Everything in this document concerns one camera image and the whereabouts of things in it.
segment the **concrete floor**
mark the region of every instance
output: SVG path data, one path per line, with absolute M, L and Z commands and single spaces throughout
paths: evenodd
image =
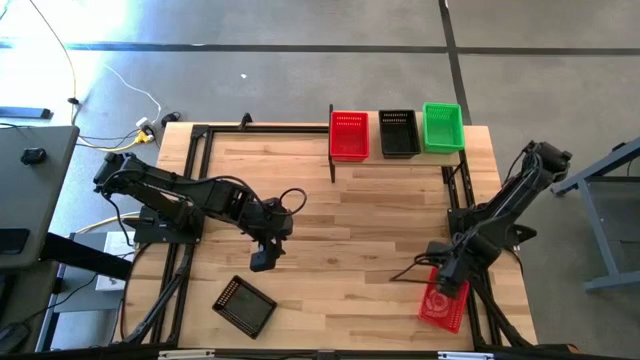
M 40 3 L 68 42 L 445 45 L 437 0 Z M 448 3 L 458 46 L 640 47 L 640 2 L 633 0 Z M 28 3 L 12 5 L 0 36 L 28 39 L 0 50 L 0 79 L 10 84 L 0 89 L 3 103 L 47 106 L 56 112 L 52 123 L 68 123 L 69 71 Z M 38 56 L 43 47 L 46 62 Z M 256 121 L 325 121 L 329 103 L 418 109 L 424 101 L 456 101 L 446 54 L 73 51 L 72 57 L 84 103 L 77 125 L 85 135 L 121 135 L 140 117 L 155 116 L 153 103 L 102 64 L 150 91 L 163 113 L 180 111 L 188 121 L 234 121 L 247 111 Z M 640 57 L 461 56 L 460 63 L 471 120 L 490 127 L 502 176 L 530 139 L 571 151 L 575 173 L 639 134 Z M 153 145 L 135 152 L 150 163 L 157 157 Z M 91 191 L 101 158 L 76 149 L 53 231 L 66 234 L 113 216 Z M 640 172 L 640 163 L 632 172 Z M 117 201 L 124 212 L 137 210 L 134 201 Z M 539 232 L 521 253 L 539 341 L 637 357 L 640 289 L 586 294 L 581 288 L 605 268 L 578 194 L 541 195 L 521 223 Z M 81 317 L 92 318 L 65 321 Z M 104 341 L 100 334 L 75 343 L 56 334 L 54 346 L 94 345 Z

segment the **plastic basket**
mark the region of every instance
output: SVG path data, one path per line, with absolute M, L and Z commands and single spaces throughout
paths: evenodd
M 256 339 L 277 305 L 236 275 L 213 304 L 213 310 L 243 333 Z
M 329 153 L 336 161 L 364 161 L 369 157 L 369 115 L 331 113 Z
M 429 281 L 434 282 L 436 280 L 437 272 L 438 269 L 436 268 L 431 270 Z M 455 299 L 442 295 L 438 292 L 435 284 L 429 284 L 424 292 L 418 317 L 423 321 L 438 325 L 443 329 L 457 334 L 458 331 L 460 331 L 460 323 L 462 322 L 462 315 L 464 314 L 464 307 L 467 303 L 468 295 L 468 281 L 460 287 L 458 296 Z
M 378 118 L 385 159 L 409 159 L 420 153 L 415 111 L 380 110 Z
M 458 104 L 424 103 L 424 145 L 427 152 L 451 154 L 464 149 L 462 110 Z

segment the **black basket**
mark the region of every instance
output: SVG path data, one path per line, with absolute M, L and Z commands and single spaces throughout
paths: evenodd
M 275 301 L 236 275 L 213 304 L 213 311 L 256 339 L 276 306 Z
M 416 112 L 413 110 L 380 110 L 380 140 L 385 159 L 410 159 L 420 154 Z

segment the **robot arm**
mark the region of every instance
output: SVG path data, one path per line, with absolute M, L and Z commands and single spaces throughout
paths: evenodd
M 427 247 L 427 256 L 439 254 L 434 260 L 442 264 L 437 281 L 444 295 L 454 297 L 470 276 L 488 269 L 503 248 L 513 248 L 536 236 L 535 230 L 515 221 L 540 192 L 566 177 L 572 155 L 546 142 L 533 141 L 522 152 L 521 171 L 507 179 L 493 199 L 450 216 L 453 245 L 432 242 Z
M 275 267 L 285 254 L 282 241 L 293 231 L 293 213 L 282 206 L 281 198 L 262 201 L 244 181 L 231 176 L 191 180 L 149 166 L 132 153 L 110 153 L 93 182 L 95 191 L 106 198 L 130 195 L 152 210 L 152 215 L 143 211 L 140 219 L 127 222 L 136 229 L 187 234 L 199 241 L 205 216 L 237 226 L 258 242 L 250 262 L 256 272 Z

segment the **red basket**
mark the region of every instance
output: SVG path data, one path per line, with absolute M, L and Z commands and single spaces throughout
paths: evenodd
M 431 270 L 429 281 L 436 280 L 438 270 L 434 267 Z M 438 292 L 436 285 L 429 284 L 424 292 L 422 305 L 420 306 L 420 314 L 418 317 L 423 321 L 438 325 L 454 334 L 460 330 L 464 306 L 467 303 L 467 295 L 469 294 L 469 282 L 466 281 L 460 287 L 458 296 L 451 299 Z
M 336 161 L 364 161 L 369 157 L 369 115 L 331 113 L 329 153 Z

